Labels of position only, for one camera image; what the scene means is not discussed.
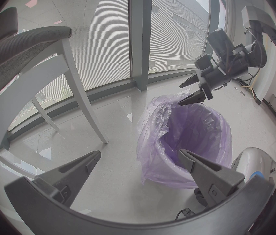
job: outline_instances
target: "white tiled floor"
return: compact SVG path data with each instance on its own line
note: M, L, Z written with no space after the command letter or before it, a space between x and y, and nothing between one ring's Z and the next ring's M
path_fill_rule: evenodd
M186 78L153 83L145 92L131 89L94 102L95 113L109 137L108 144L100 141L82 112L76 109L54 119L60 129L58 133L42 124L14 140L10 150L1 153L19 167L40 174L100 150L102 158L71 206L77 211L89 209L93 217L154 223L175 219L185 207L200 212L204 208L196 201L193 190L173 189L149 180L142 185L141 166L136 160L135 126L146 104L156 96L196 91L197 84L186 90L179 88ZM245 96L240 93L240 85L231 82L213 92L214 99L205 104L219 111L230 124L233 158L246 147L254 146L276 161L276 119L266 105L257 105L252 95L242 90ZM0 182L2 195L4 183Z

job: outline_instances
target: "trash can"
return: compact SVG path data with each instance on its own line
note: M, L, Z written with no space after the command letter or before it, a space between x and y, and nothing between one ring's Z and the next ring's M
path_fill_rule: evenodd
M178 159L180 149L190 150L230 167L230 126L217 111L202 104L178 105L187 94L154 98L137 123L137 159L141 182L148 178L169 187L197 188L191 174Z

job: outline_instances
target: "chair backrest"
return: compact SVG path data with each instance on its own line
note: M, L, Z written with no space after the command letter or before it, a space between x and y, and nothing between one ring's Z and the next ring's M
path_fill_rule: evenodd
M70 27L50 26L32 29L2 40L0 42L0 90L42 50L71 35Z

